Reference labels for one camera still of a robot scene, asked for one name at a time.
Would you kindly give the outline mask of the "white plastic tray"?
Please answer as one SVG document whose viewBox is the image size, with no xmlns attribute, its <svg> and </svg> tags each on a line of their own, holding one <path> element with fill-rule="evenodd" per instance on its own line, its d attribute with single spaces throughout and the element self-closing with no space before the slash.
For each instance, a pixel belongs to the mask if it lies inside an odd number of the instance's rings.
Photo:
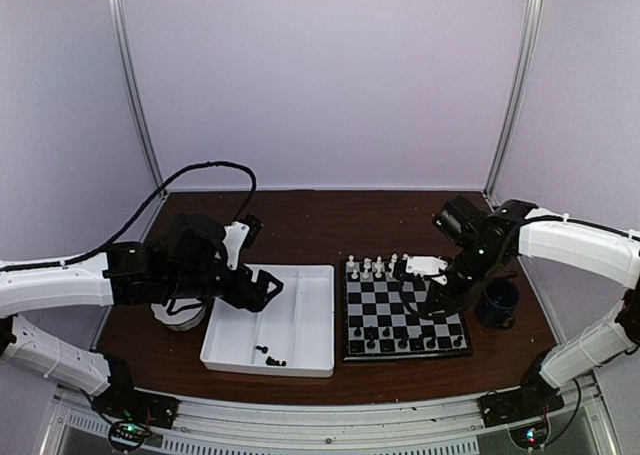
<svg viewBox="0 0 640 455">
<path fill-rule="evenodd" d="M 329 378 L 335 365 L 335 269 L 331 265 L 258 265 L 284 283 L 259 313 L 214 302 L 200 351 L 212 371 L 281 377 Z M 266 355 L 286 367 L 267 366 Z"/>
</svg>

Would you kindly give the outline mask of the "black and silver chessboard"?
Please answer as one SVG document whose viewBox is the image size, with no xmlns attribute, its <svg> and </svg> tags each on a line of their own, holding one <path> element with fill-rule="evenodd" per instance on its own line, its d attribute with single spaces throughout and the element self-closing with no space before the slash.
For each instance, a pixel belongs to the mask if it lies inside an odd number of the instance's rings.
<svg viewBox="0 0 640 455">
<path fill-rule="evenodd" d="M 342 288 L 343 322 L 342 329 L 342 360 L 345 362 L 382 362 L 409 359 L 466 357 L 473 354 L 471 338 L 461 314 L 454 314 L 447 318 L 421 319 L 415 312 L 422 308 L 427 297 L 428 285 L 422 280 L 406 281 L 402 287 L 398 281 L 351 281 L 346 276 L 344 261 L 340 266 L 340 283 Z M 354 329 L 360 327 L 362 335 L 353 336 Z M 373 351 L 366 349 L 364 333 L 367 327 L 376 327 L 378 338 Z M 382 336 L 385 327 L 389 327 L 391 334 L 388 338 Z M 400 327 L 403 337 L 408 339 L 406 350 L 398 348 L 398 342 L 393 334 L 393 328 Z M 453 341 L 461 336 L 462 344 L 459 348 L 453 346 Z M 411 350 L 413 339 L 423 337 L 425 349 L 420 352 Z M 436 346 L 429 350 L 425 343 L 435 338 Z M 392 340 L 395 348 L 393 352 L 381 350 L 382 340 Z"/>
</svg>

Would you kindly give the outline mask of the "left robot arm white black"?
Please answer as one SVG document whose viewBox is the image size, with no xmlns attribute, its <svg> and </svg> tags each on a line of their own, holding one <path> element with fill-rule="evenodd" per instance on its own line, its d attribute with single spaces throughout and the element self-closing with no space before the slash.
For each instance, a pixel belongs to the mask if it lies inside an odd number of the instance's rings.
<svg viewBox="0 0 640 455">
<path fill-rule="evenodd" d="M 169 316 L 220 298 L 236 309 L 264 310 L 283 290 L 271 273 L 240 260 L 262 228 L 251 215 L 222 225 L 181 214 L 158 241 L 118 242 L 68 260 L 1 265 L 1 358 L 15 361 L 85 393 L 104 397 L 123 419 L 137 417 L 144 399 L 127 363 L 83 350 L 38 329 L 25 312 L 68 306 L 159 305 Z"/>
</svg>

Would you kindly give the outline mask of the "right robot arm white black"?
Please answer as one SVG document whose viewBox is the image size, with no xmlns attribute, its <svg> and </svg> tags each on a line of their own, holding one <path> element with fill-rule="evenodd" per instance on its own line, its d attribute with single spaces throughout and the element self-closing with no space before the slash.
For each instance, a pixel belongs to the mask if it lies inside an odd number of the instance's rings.
<svg viewBox="0 0 640 455">
<path fill-rule="evenodd" d="M 403 273 L 429 281 L 429 315 L 460 312 L 494 270 L 517 257 L 544 259 L 621 285 L 620 302 L 579 335 L 534 362 L 513 394 L 519 415 L 535 415 L 572 379 L 639 346 L 639 234 L 557 214 L 533 203 L 508 200 L 491 212 L 457 196 L 433 218 L 460 252 L 451 260 L 410 256 Z"/>
</svg>

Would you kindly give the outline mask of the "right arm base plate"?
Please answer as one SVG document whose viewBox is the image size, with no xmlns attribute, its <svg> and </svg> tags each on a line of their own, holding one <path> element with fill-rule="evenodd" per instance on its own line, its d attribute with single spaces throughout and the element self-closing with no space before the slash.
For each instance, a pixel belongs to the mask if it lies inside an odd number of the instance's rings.
<svg viewBox="0 0 640 455">
<path fill-rule="evenodd" d="M 486 428 L 543 417 L 565 406 L 557 389 L 535 386 L 492 391 L 481 396 L 477 403 Z"/>
</svg>

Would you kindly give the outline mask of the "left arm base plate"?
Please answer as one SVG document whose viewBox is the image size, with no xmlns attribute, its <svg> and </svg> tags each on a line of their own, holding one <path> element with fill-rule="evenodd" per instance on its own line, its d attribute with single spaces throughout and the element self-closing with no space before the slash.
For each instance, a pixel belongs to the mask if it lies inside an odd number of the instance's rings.
<svg viewBox="0 0 640 455">
<path fill-rule="evenodd" d="M 114 387 L 94 396 L 92 404 L 106 416 L 163 429 L 173 427 L 179 408 L 175 397 Z"/>
</svg>

